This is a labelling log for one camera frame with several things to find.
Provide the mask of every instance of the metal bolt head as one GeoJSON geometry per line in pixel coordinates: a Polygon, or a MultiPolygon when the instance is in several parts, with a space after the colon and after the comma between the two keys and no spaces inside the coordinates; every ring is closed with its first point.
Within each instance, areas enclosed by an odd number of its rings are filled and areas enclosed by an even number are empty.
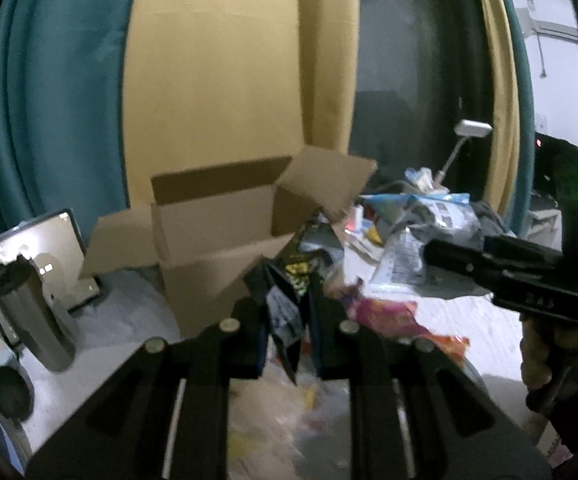
{"type": "Polygon", "coordinates": [[[161,337],[152,337],[144,343],[144,349],[150,354],[159,354],[166,348],[166,341],[161,337]]]}
{"type": "Polygon", "coordinates": [[[360,325],[352,319],[345,319],[340,322],[340,332],[347,335],[354,335],[360,332],[360,325]]]}
{"type": "Polygon", "coordinates": [[[430,354],[434,351],[435,348],[435,343],[425,337],[417,338],[414,342],[414,345],[416,346],[417,350],[424,352],[425,354],[430,354]]]}
{"type": "Polygon", "coordinates": [[[234,317],[226,317],[220,322],[220,330],[231,334],[240,330],[240,322],[234,317]]]}

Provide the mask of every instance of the label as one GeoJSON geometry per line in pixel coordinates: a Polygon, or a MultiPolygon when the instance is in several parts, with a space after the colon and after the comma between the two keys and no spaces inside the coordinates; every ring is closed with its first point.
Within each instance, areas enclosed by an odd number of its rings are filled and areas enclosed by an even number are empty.
{"type": "Polygon", "coordinates": [[[277,285],[266,295],[266,306],[272,332],[280,338],[285,348],[302,339],[304,327],[300,319],[300,309],[277,285]]]}
{"type": "Polygon", "coordinates": [[[375,285],[424,283],[424,265],[420,257],[422,247],[423,243],[410,232],[409,228],[391,235],[371,283],[375,285]]]}

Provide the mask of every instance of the human hand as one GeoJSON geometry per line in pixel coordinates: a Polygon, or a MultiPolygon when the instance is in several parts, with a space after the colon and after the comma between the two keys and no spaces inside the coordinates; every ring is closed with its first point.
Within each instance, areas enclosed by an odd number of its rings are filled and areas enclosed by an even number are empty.
{"type": "MultiPolygon", "coordinates": [[[[536,332],[533,319],[521,316],[520,320],[522,321],[522,341],[520,341],[522,382],[529,390],[537,390],[548,384],[552,378],[552,370],[546,364],[550,346],[536,332]]],[[[565,351],[565,364],[572,366],[571,373],[558,394],[558,399],[568,399],[578,393],[578,327],[555,327],[553,344],[565,351]]]]}

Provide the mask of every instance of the cardboard box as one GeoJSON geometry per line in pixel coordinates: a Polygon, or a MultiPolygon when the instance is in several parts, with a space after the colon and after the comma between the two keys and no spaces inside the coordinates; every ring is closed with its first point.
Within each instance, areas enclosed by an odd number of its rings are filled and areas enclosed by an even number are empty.
{"type": "Polygon", "coordinates": [[[373,173],[372,160],[304,147],[151,179],[155,202],[102,217],[81,276],[159,265],[182,336],[227,317],[248,294],[242,276],[273,257],[319,207],[342,219],[373,173]]]}

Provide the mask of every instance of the electrical outlet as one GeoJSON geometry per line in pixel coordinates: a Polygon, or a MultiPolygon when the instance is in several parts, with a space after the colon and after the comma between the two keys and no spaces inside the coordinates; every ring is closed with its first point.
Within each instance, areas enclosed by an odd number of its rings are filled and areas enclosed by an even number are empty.
{"type": "Polygon", "coordinates": [[[535,131],[539,134],[549,135],[549,124],[545,114],[535,115],[535,131]]]}

